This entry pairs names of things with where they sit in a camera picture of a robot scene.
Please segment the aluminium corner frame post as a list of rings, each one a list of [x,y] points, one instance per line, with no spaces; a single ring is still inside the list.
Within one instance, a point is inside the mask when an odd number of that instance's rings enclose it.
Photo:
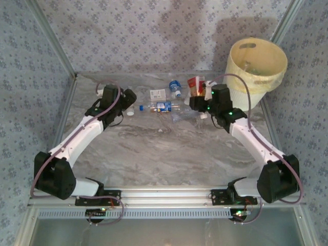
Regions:
[[[41,7],[39,6],[36,0],[25,0],[26,4],[28,5],[31,13],[35,17],[37,23],[39,24],[41,30],[43,31],[44,35],[46,36],[50,46],[52,47],[53,51],[57,55],[58,59],[60,60],[61,64],[63,65],[66,72],[69,76],[73,79],[76,78],[76,73],[64,52],[59,39],[56,37],[56,34],[52,30],[50,23],[48,22],[45,14],[43,13]]]
[[[273,36],[271,37],[271,42],[279,46],[281,45],[285,35],[296,18],[297,13],[304,4],[304,1],[305,0],[291,0]]]

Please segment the crushed clear plastic bottle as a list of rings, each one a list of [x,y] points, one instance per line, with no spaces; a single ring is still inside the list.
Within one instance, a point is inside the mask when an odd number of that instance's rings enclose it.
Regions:
[[[183,105],[180,108],[176,108],[171,112],[171,118],[173,123],[177,123],[183,120],[190,119],[207,119],[208,115],[204,112],[198,112],[192,110],[189,106]]]

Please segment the sheet metal panel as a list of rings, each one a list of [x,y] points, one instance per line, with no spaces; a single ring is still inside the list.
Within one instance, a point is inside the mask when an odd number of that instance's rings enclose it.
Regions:
[[[251,224],[229,219],[38,219],[29,246],[305,246],[292,209],[263,209]]]

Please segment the blue-capped bottle blue yellow label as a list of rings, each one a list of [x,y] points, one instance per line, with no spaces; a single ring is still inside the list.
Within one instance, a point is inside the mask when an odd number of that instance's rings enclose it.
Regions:
[[[181,107],[177,103],[172,101],[159,101],[150,102],[149,104],[143,104],[139,106],[141,112],[156,112],[156,113],[169,113],[180,110]]]

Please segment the black electronics board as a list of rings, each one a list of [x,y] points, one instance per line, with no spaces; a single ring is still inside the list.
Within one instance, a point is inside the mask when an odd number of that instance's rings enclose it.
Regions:
[[[87,209],[85,217],[89,223],[100,223],[105,219],[106,209]]]
[[[237,223],[243,223],[247,216],[251,214],[250,211],[245,210],[245,209],[230,209],[232,217],[230,220],[232,222],[237,222]]]

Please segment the clear case with white card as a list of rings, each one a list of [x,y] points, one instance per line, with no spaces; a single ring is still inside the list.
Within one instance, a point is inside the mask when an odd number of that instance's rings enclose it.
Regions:
[[[144,99],[150,101],[160,101],[167,99],[166,89],[147,89],[144,93]]]

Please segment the small bottle with blue label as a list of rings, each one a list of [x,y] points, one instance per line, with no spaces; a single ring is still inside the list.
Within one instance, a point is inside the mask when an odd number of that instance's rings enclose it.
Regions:
[[[169,83],[169,89],[171,91],[172,96],[181,97],[181,85],[177,80],[173,80]]]

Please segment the red and white carton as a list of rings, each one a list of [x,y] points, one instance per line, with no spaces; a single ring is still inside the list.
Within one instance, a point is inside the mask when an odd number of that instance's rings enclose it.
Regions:
[[[204,76],[195,76],[187,80],[191,97],[205,96],[206,89],[203,84],[206,83]]]

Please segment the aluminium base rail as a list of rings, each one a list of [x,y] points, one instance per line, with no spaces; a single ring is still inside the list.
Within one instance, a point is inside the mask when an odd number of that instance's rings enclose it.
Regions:
[[[121,201],[128,209],[138,208],[209,208],[212,206],[211,186],[159,186],[159,187],[115,187],[109,190],[121,190]],[[30,198],[28,206],[37,208],[64,208],[73,207],[75,197],[61,200],[56,197]],[[265,207],[287,207],[293,204],[277,201],[266,203]]]

